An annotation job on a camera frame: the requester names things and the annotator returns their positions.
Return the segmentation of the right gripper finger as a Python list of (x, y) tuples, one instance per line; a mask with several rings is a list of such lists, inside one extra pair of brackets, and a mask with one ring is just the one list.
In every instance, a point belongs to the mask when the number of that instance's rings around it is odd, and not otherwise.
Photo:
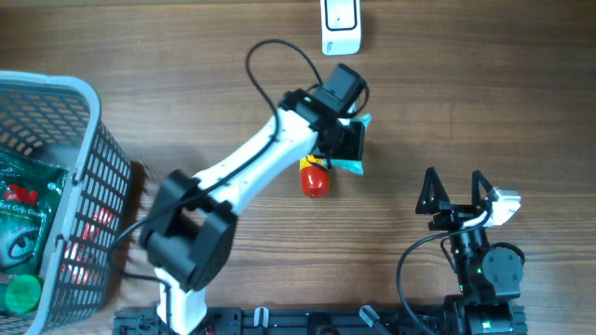
[(481, 196), (481, 189), (487, 194), (493, 189), (493, 185), (488, 182), (480, 170), (475, 170), (472, 173), (472, 193), (471, 200), (474, 207), (480, 207), (483, 197)]
[(415, 206), (415, 213), (430, 215), (451, 208), (451, 200), (440, 182), (437, 170), (434, 167), (429, 167), (425, 172), (421, 194)]

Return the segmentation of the red chili sauce bottle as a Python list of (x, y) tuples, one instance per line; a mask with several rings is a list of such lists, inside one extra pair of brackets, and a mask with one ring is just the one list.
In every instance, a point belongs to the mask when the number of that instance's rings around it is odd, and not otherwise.
[(319, 198), (330, 192), (331, 166), (327, 160), (309, 154), (300, 160), (300, 183), (304, 195)]

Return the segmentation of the green 3M gloves packet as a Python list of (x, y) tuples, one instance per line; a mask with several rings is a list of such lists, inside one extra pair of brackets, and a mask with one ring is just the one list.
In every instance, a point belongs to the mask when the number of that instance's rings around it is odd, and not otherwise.
[(8, 151), (1, 153), (1, 311), (8, 284), (39, 276), (68, 171)]

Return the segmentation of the green lid jar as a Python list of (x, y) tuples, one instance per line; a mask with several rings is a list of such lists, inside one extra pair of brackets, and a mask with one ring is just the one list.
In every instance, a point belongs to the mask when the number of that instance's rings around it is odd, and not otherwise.
[(19, 275), (6, 289), (5, 303), (7, 310), (15, 314), (35, 311), (41, 300), (44, 281), (36, 275)]

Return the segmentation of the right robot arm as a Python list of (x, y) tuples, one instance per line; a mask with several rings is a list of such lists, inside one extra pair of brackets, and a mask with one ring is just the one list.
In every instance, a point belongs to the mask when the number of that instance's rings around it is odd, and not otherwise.
[(493, 186), (480, 171), (472, 173), (469, 205), (451, 202), (436, 169), (425, 172), (415, 207), (430, 215), (431, 231), (446, 232), (447, 255), (460, 293), (444, 299), (436, 315), (419, 319), (435, 334), (513, 334), (528, 332), (521, 296), (525, 255), (516, 246), (488, 241), (487, 230), (506, 223), (521, 207), (520, 194)]

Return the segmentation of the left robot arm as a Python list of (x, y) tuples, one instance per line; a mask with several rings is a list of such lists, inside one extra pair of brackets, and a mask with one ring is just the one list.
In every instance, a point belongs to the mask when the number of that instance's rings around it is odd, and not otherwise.
[(189, 334), (207, 314), (207, 285), (227, 262), (237, 222), (276, 176), (308, 155), (362, 174), (368, 114), (365, 80), (340, 63), (323, 84), (284, 94), (272, 118), (220, 163), (192, 177), (171, 172), (159, 188), (140, 244), (163, 289), (157, 314), (174, 334)]

